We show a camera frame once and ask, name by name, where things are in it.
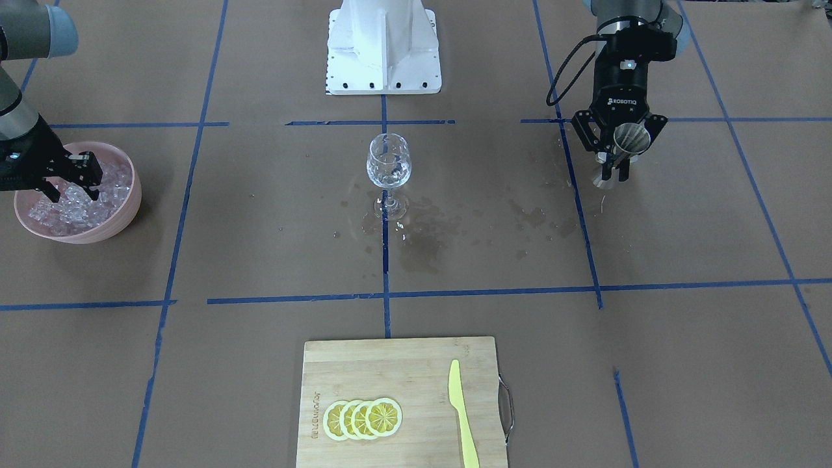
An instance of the yellow knife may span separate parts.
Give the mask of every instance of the yellow knife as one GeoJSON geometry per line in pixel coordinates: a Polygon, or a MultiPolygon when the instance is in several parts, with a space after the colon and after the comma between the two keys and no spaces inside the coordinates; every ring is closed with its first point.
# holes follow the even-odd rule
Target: yellow knife
{"type": "Polygon", "coordinates": [[[463,382],[459,375],[459,361],[451,361],[451,371],[448,373],[448,399],[456,408],[459,417],[459,436],[463,445],[463,463],[465,468],[479,468],[477,448],[473,444],[471,427],[468,425],[468,413],[465,412],[463,398],[463,382]]]}

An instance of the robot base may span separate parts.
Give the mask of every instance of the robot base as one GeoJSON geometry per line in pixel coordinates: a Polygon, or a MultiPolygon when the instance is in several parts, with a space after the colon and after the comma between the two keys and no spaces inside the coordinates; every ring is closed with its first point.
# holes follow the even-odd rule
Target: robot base
{"type": "Polygon", "coordinates": [[[432,94],[442,88],[436,15],[421,0],[344,0],[329,14],[327,46],[327,94],[432,94]]]}

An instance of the black cable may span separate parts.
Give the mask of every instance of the black cable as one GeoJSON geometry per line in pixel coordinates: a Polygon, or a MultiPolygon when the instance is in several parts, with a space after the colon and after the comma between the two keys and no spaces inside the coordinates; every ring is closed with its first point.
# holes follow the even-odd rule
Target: black cable
{"type": "Polygon", "coordinates": [[[554,81],[552,81],[552,85],[549,87],[549,93],[546,95],[546,105],[547,106],[550,107],[550,106],[554,106],[555,104],[558,104],[561,101],[561,99],[563,99],[563,97],[567,95],[567,92],[572,87],[572,85],[575,84],[577,79],[581,76],[581,73],[583,73],[583,71],[587,69],[587,67],[589,66],[589,62],[591,62],[592,59],[595,58],[595,53],[593,52],[592,55],[589,56],[587,61],[583,63],[583,65],[581,66],[581,69],[578,70],[575,77],[572,79],[572,81],[569,83],[569,85],[566,87],[566,89],[563,90],[563,94],[561,94],[559,97],[557,97],[557,99],[555,99],[553,101],[552,100],[552,95],[555,92],[555,86],[557,86],[557,81],[561,78],[561,73],[563,73],[563,69],[567,67],[567,64],[569,63],[569,61],[572,60],[572,57],[575,57],[575,54],[579,50],[581,50],[581,47],[587,45],[589,42],[598,42],[598,41],[606,41],[606,40],[607,40],[606,37],[603,37],[603,36],[598,35],[598,34],[593,34],[591,36],[586,36],[585,38],[581,39],[581,41],[575,46],[575,48],[572,49],[572,51],[569,53],[569,55],[567,55],[566,60],[564,60],[563,63],[561,63],[561,67],[558,68],[557,73],[555,74],[555,79],[554,79],[554,81]]]}

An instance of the bowl of ice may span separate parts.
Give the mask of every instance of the bowl of ice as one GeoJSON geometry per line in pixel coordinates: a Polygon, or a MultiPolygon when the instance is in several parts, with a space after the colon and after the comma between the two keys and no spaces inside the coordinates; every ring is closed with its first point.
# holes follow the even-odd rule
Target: bowl of ice
{"type": "Polygon", "coordinates": [[[16,192],[17,219],[35,235],[70,244],[92,244],[115,236],[133,221],[141,204],[141,183],[133,162],[124,151],[106,143],[79,142],[64,147],[72,154],[95,153],[102,167],[98,200],[90,200],[73,183],[49,177],[61,200],[52,203],[33,190],[16,192]]]}

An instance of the pink bowl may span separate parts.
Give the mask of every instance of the pink bowl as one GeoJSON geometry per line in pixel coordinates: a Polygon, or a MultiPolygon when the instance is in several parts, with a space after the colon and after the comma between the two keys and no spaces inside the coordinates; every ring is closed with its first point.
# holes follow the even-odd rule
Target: pink bowl
{"type": "Polygon", "coordinates": [[[78,142],[69,143],[64,147],[67,151],[72,152],[72,154],[92,151],[100,162],[126,162],[129,164],[132,172],[132,182],[127,199],[100,226],[93,227],[89,231],[72,234],[71,236],[52,236],[48,233],[45,226],[28,216],[29,210],[37,203],[38,198],[43,197],[43,194],[34,190],[22,190],[14,194],[14,212],[17,215],[17,220],[23,224],[23,227],[27,231],[36,236],[46,237],[46,239],[66,242],[68,244],[92,244],[93,242],[103,241],[115,236],[133,221],[141,204],[141,183],[139,182],[138,174],[136,174],[136,168],[133,166],[133,161],[127,157],[124,151],[106,143],[78,142]]]}

